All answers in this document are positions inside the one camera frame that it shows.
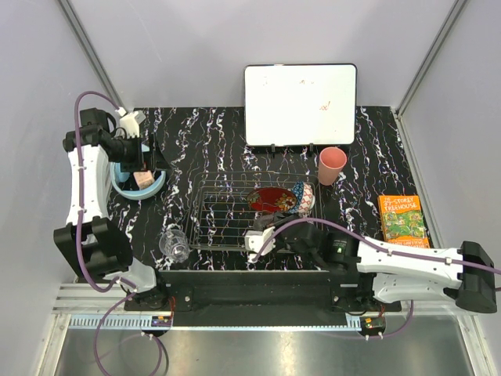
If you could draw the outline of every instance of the red plate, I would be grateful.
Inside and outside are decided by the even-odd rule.
[[[270,186],[257,188],[247,196],[249,206],[260,212],[288,212],[296,206],[296,195],[289,190]]]

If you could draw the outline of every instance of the metal wire rack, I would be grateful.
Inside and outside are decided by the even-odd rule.
[[[322,218],[319,183],[315,176],[274,171],[197,174],[188,220],[189,246],[207,251],[245,250],[244,235],[262,214],[249,207],[247,195],[265,186],[291,190],[298,181],[312,186],[315,205],[310,216]]]

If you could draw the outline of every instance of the pink cup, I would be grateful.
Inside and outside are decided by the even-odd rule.
[[[320,152],[319,182],[330,186],[346,165],[346,154],[338,147],[326,147]]]

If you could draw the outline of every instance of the black marble surface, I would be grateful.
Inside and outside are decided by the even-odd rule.
[[[129,201],[112,191],[109,212],[132,245],[134,255],[158,269],[316,269],[299,255],[268,254],[256,264],[238,251],[192,251],[183,264],[171,263],[159,250],[168,227],[186,230],[195,176],[200,172],[269,171],[314,176],[319,151],[306,147],[271,150],[245,143],[242,107],[146,108],[144,136],[157,134],[172,165],[164,188],[142,201]],[[358,107],[355,141],[346,146],[348,163],[331,187],[322,187],[323,216],[365,236],[382,239],[377,197],[416,194],[402,142],[390,107]]]

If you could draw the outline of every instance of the book cover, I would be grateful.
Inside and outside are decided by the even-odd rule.
[[[419,196],[379,196],[384,241],[429,248]]]

